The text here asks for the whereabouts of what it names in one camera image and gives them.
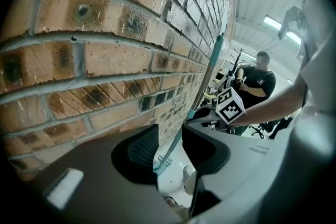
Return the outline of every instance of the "floor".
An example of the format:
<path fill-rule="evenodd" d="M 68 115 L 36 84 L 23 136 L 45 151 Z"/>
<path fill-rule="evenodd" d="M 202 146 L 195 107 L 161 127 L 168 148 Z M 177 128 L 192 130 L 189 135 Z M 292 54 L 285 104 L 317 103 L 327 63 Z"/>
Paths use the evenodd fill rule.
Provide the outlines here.
<path fill-rule="evenodd" d="M 258 134 L 251 136 L 253 132 L 254 130 L 252 128 L 248 128 L 242 136 L 260 139 Z M 170 144 L 162 149 L 160 155 L 164 156 L 169 147 Z M 184 191 L 184 183 L 182 181 L 183 167 L 185 165 L 190 165 L 192 169 L 194 169 L 194 167 L 183 150 L 182 140 L 179 141 L 170 158 L 173 160 L 172 165 L 166 168 L 158 177 L 159 191 L 165 196 L 173 197 L 179 205 L 190 207 L 193 197 Z"/>

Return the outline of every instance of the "ceiling light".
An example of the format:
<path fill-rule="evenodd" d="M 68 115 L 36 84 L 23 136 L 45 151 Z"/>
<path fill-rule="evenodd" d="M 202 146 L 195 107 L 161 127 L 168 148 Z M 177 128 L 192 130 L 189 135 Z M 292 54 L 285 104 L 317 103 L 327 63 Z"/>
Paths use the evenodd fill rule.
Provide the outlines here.
<path fill-rule="evenodd" d="M 277 30 L 281 29 L 281 24 L 278 23 L 276 20 L 273 20 L 272 18 L 268 17 L 268 16 L 265 17 L 264 23 L 274 27 Z M 289 37 L 291 40 L 293 40 L 295 43 L 297 43 L 299 45 L 301 44 L 301 38 L 298 35 L 296 35 L 295 33 L 288 32 L 286 34 L 286 36 Z"/>
<path fill-rule="evenodd" d="M 257 58 L 255 58 L 255 57 L 251 56 L 250 54 L 246 54 L 246 53 L 244 53 L 243 51 L 242 51 L 242 53 L 241 53 L 241 54 L 243 54 L 243 55 L 246 55 L 246 56 L 248 56 L 248 57 L 250 57 L 250 58 L 252 58 L 252 59 L 254 59 L 254 60 L 257 60 Z"/>
<path fill-rule="evenodd" d="M 280 30 L 281 29 L 281 24 L 278 23 L 276 20 L 271 19 L 270 17 L 266 16 L 264 19 L 264 23 L 273 26 L 274 28 Z"/>

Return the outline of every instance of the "ceiling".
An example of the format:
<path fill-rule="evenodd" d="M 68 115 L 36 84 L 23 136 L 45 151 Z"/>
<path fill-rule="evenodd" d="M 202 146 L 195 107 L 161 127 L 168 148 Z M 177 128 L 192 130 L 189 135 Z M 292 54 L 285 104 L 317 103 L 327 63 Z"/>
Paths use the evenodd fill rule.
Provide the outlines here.
<path fill-rule="evenodd" d="M 301 63 L 296 58 L 299 45 L 290 38 L 279 40 L 275 28 L 265 24 L 266 15 L 282 22 L 286 11 L 293 5 L 301 7 L 303 0 L 236 0 L 236 20 L 231 46 L 244 48 L 247 54 L 255 56 L 260 50 L 271 56 L 271 69 L 276 76 L 287 81 L 295 79 Z M 243 60 L 251 58 L 242 56 Z"/>

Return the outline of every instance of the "office chair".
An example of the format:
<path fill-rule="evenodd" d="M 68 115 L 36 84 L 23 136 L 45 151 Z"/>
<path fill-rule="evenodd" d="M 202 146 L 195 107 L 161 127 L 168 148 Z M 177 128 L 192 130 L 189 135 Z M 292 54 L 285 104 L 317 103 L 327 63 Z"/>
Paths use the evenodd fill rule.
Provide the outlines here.
<path fill-rule="evenodd" d="M 251 134 L 251 136 L 253 136 L 254 134 L 259 134 L 261 139 L 264 139 L 264 131 L 266 131 L 267 133 L 272 132 L 273 128 L 275 125 L 277 125 L 282 119 L 278 119 L 275 121 L 270 121 L 270 122 L 265 122 L 265 123 L 260 123 L 259 126 L 257 128 L 253 127 L 253 126 L 249 126 L 249 128 L 252 128 L 255 130 L 255 132 L 253 134 Z"/>

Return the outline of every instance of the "human arm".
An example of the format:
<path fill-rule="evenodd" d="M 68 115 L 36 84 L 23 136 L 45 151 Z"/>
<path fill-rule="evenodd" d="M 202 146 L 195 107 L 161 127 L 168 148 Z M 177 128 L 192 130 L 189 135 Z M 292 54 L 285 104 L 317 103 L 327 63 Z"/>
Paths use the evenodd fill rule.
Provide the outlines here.
<path fill-rule="evenodd" d="M 243 70 L 243 68 L 240 68 L 238 70 L 237 79 L 243 80 L 243 75 L 244 75 L 244 70 Z"/>
<path fill-rule="evenodd" d="M 254 96 L 258 96 L 258 97 L 266 97 L 267 96 L 262 88 L 251 88 L 244 83 L 242 83 L 239 88 L 243 91 L 246 91 L 246 92 L 254 95 Z"/>
<path fill-rule="evenodd" d="M 297 111 L 301 105 L 304 95 L 305 82 L 298 74 L 295 82 L 277 94 L 275 97 L 262 103 L 252 106 L 241 115 L 232 126 L 246 126 L 277 120 Z"/>

